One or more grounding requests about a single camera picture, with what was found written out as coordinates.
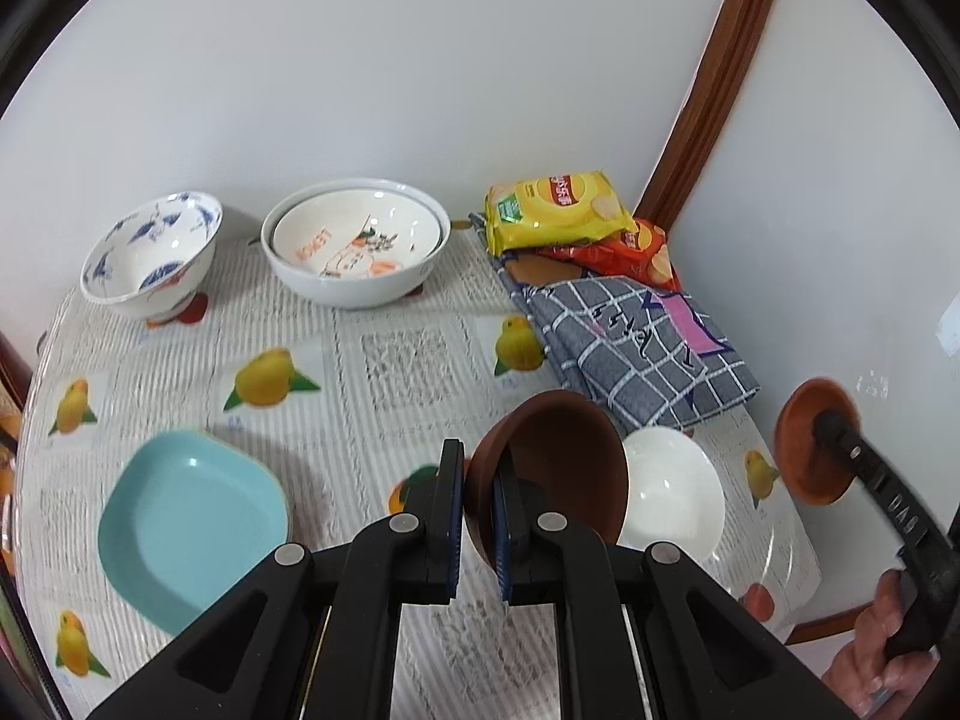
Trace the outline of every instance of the potato chip bag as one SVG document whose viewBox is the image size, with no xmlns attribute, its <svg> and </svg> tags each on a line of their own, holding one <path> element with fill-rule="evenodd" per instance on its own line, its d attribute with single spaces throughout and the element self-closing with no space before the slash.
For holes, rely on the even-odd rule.
<svg viewBox="0 0 960 720">
<path fill-rule="evenodd" d="M 602 172 L 498 184 L 487 192 L 487 250 L 589 244 L 637 224 Z"/>
<path fill-rule="evenodd" d="M 666 233 L 645 218 L 635 218 L 637 232 L 620 232 L 582 247 L 546 247 L 536 253 L 573 262 L 603 276 L 629 276 L 649 287 L 680 291 L 670 264 Z"/>
</svg>

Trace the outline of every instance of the light blue plate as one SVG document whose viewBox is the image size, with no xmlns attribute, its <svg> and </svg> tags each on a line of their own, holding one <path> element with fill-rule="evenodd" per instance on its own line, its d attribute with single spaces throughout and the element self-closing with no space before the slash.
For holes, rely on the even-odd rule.
<svg viewBox="0 0 960 720">
<path fill-rule="evenodd" d="M 177 635 L 285 543 L 289 527 L 270 471 L 205 433 L 179 430 L 136 450 L 97 541 L 114 589 Z"/>
</svg>

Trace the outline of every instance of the finger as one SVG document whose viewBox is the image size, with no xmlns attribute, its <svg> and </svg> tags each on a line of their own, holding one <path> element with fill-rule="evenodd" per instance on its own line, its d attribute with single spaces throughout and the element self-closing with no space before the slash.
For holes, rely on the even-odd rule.
<svg viewBox="0 0 960 720">
<path fill-rule="evenodd" d="M 869 607 L 861 611 L 853 626 L 853 661 L 867 693 L 876 693 L 883 686 L 883 667 L 886 661 L 883 648 L 887 643 L 887 632 Z"/>
<path fill-rule="evenodd" d="M 824 674 L 824 684 L 861 717 L 870 710 L 870 697 L 863 688 L 853 661 L 853 642 L 845 644 L 837 653 Z"/>
<path fill-rule="evenodd" d="M 883 671 L 883 686 L 911 699 L 916 696 L 937 667 L 930 653 L 908 653 L 894 658 Z"/>
<path fill-rule="evenodd" d="M 891 637 L 899 627 L 904 624 L 904 604 L 899 597 L 899 581 L 901 572 L 896 568 L 884 571 L 877 582 L 877 594 L 874 596 L 874 615 L 883 629 L 887 632 L 887 637 Z"/>
</svg>

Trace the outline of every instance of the gray plaid towel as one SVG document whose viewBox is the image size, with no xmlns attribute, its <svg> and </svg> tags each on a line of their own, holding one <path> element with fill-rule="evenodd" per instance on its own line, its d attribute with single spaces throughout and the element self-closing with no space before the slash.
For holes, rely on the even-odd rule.
<svg viewBox="0 0 960 720">
<path fill-rule="evenodd" d="M 482 235 L 482 220 L 474 223 Z M 606 406 L 628 429 L 688 427 L 760 390 L 689 295 L 654 290 L 625 276 L 520 285 L 503 266 L 510 256 L 491 259 L 541 334 L 563 386 Z"/>
</svg>

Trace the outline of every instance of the yellow chip bag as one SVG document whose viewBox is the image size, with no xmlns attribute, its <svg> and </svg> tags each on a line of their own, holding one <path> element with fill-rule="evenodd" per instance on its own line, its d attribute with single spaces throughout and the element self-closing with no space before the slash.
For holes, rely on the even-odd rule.
<svg viewBox="0 0 960 720">
<path fill-rule="evenodd" d="M 637 224 L 602 172 L 555 175 L 487 192 L 487 250 L 592 244 Z"/>
</svg>

